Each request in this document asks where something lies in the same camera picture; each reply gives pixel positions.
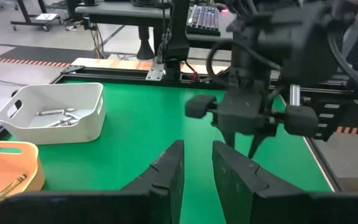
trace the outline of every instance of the black-orange warning tape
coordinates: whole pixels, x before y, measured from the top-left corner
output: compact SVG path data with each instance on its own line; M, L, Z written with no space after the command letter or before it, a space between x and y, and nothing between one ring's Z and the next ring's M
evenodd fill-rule
M337 133L344 133L344 134L358 134L358 128L350 128L350 127L342 127L338 126Z
M53 67L69 67L70 63L65 62L46 62L38 60L19 60L19 59L9 59L9 58L0 58L0 62L3 63L19 63L24 65L43 65L43 66L53 66Z

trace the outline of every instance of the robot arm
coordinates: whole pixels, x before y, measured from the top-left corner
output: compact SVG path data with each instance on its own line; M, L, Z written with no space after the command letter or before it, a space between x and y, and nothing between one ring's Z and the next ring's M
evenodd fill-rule
M231 147L236 132L254 135L249 158L266 137L276 135L280 123L290 134L314 136L318 118L313 109L299 105L299 86L331 78L337 58L331 52L328 34L341 40L338 30L348 27L354 16L334 17L329 2L310 2L303 7L288 6L288 1L259 2L258 8L266 9L260 12L238 1L228 5L237 14L231 27L233 39L217 43L206 62L209 77L227 86L228 91L220 103L210 98L209 102L200 103L207 98L196 96L187 103L186 115L199 117L212 112L212 125L222 132ZM338 33L337 37L332 35L333 31ZM226 44L235 47L228 79L222 80L213 73L211 62L216 51ZM269 93L271 69L280 71L280 81ZM273 110L273 99L289 87L293 93L291 105L285 111Z

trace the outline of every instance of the basket handle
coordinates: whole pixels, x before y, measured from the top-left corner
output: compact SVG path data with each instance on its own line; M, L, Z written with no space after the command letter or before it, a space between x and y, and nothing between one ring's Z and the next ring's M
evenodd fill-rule
M38 158L38 148L36 145L28 142L0 141L0 148L19 149L18 153L0 152L4 156L20 156L29 158Z
M21 107L20 108L16 108L17 111L15 113L13 113L11 115L11 117L8 116L8 112L9 110L18 102L21 102ZM14 95L6 104L4 107L2 107L2 109L0 110L0 116L2 119L11 119L13 118L13 116L24 107L24 102L22 100L20 100L20 92L18 92L16 95Z

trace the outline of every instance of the metal bracket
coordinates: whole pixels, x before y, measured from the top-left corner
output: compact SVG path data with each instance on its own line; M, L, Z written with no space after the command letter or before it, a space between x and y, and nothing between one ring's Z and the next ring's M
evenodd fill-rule
M147 73L146 80L148 81L161 81L164 75L164 64L157 63L157 58L153 59L153 65Z
M291 106L301 105L301 86L299 85L290 86L290 105Z
M70 65L68 68L61 71L60 74L69 74L71 72L77 72L84 68L85 68L85 66L83 66L83 65Z

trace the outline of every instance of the green mat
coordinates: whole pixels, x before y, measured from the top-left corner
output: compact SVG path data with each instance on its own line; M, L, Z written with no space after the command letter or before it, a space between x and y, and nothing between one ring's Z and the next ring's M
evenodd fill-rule
M185 189L181 223L224 223L214 184L212 141L223 140L205 119L184 116L194 90L103 83L107 116L99 139L81 144L39 146L46 176L44 190L118 190L141 174L177 139L185 142ZM281 99L274 102L282 110ZM236 149L246 154L252 138L237 135ZM273 174L305 190L330 191L302 137L283 127L267 139L254 160Z

